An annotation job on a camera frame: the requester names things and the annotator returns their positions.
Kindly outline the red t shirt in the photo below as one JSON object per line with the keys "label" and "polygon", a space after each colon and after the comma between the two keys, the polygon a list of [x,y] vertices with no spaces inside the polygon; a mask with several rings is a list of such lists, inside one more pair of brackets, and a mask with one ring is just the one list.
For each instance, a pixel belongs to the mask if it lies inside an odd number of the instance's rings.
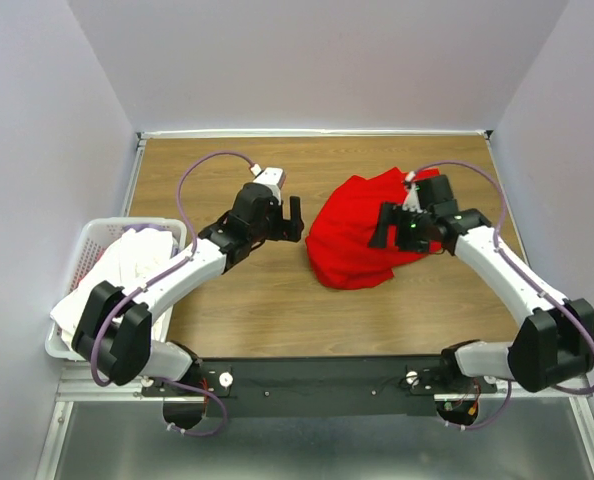
{"label": "red t shirt", "polygon": [[305,239],[310,266],[320,284],[337,290],[373,288],[392,279],[394,268],[426,257],[398,250],[392,229],[386,248],[369,246],[381,205],[405,200],[405,176],[396,167],[368,179],[353,175],[334,190]]}

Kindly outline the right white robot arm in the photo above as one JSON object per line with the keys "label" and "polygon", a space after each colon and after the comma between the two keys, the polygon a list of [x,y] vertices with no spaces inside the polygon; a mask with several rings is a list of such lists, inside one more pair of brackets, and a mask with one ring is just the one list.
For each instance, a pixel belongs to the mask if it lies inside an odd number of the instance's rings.
{"label": "right white robot arm", "polygon": [[586,300],[542,280],[479,210],[460,209],[447,176],[410,172],[404,187],[402,203],[381,204],[370,247],[386,247],[390,231],[403,252],[427,254],[440,245],[486,283],[518,325],[511,342],[470,340],[444,349],[436,370],[444,389],[457,392],[488,376],[535,393],[593,369],[594,309]]}

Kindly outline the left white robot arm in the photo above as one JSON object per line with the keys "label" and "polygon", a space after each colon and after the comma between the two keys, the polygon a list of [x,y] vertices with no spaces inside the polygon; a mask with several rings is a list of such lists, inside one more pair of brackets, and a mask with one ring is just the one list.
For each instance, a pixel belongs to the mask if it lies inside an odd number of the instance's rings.
{"label": "left white robot arm", "polygon": [[73,336],[73,349],[89,361],[93,380],[102,387],[148,377],[164,379],[178,395],[191,393],[199,380],[195,354],[177,344],[153,340],[154,321],[265,242],[298,242],[303,228],[299,197],[283,203],[270,187],[245,184],[232,208],[156,273],[131,287],[108,281],[96,285]]}

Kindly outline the white t shirt in basket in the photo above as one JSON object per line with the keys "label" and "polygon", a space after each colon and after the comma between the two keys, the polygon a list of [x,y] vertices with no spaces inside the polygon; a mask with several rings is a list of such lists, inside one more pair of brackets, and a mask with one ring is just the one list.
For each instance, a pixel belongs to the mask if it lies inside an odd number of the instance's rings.
{"label": "white t shirt in basket", "polygon": [[51,318],[61,330],[68,349],[92,289],[102,281],[122,286],[152,272],[174,256],[178,242],[173,233],[155,225],[129,225],[121,228],[121,235],[92,255],[91,268],[78,274],[75,288],[51,311]]}

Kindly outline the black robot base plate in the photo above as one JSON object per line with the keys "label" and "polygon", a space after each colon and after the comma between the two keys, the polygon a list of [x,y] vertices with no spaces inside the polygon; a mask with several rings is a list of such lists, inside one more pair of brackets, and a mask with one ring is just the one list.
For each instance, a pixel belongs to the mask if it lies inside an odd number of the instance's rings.
{"label": "black robot base plate", "polygon": [[438,355],[284,358],[206,358],[190,381],[217,396],[204,400],[155,382],[142,390],[161,398],[167,420],[195,426],[201,419],[338,417],[403,414],[430,416],[444,398],[466,414],[479,393],[496,387],[447,372]]}

